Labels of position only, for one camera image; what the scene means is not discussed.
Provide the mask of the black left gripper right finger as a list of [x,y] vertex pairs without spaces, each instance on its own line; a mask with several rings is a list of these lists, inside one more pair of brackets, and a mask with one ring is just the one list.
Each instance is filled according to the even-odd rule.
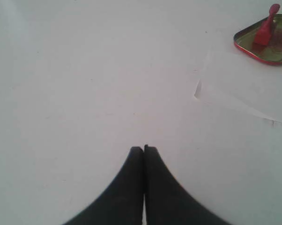
[[144,146],[145,209],[148,225],[227,225],[177,182],[156,147]]

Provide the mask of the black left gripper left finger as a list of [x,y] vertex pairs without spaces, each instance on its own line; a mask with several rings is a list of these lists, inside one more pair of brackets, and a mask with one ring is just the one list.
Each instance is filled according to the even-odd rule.
[[104,192],[67,225],[141,225],[144,201],[143,150],[132,147]]

